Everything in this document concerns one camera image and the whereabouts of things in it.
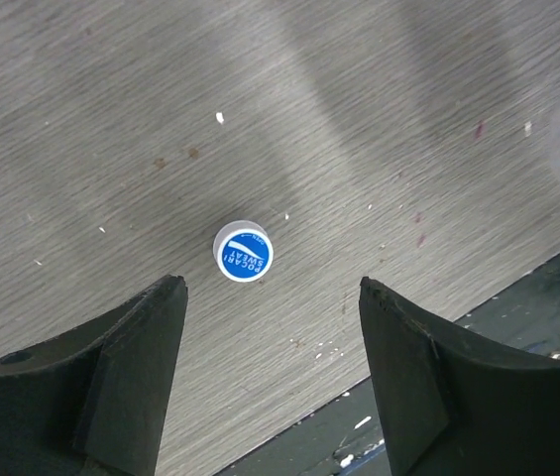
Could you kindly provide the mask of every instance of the red mark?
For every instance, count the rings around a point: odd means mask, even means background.
[[[485,121],[480,121],[478,123],[478,127],[476,128],[476,139],[480,139],[484,131],[485,131]]]

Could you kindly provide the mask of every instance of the blue object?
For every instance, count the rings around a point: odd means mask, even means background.
[[[257,233],[239,233],[222,250],[225,271],[238,280],[252,280],[263,274],[271,251],[266,237]]]

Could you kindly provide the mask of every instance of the gray wooden surface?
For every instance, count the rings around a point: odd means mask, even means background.
[[[363,275],[455,318],[560,250],[559,91],[553,0],[0,0],[0,355],[185,276],[159,474],[212,474],[367,376]]]

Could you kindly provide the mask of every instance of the blue label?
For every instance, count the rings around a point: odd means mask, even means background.
[[[269,262],[269,246],[259,235],[240,233],[231,238],[222,250],[222,263],[227,273],[241,278],[253,278]]]

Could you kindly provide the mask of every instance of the white bottle cap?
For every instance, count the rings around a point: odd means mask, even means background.
[[[273,245],[260,225],[239,220],[218,232],[213,241],[213,257],[224,276],[238,283],[250,283],[271,267]]]

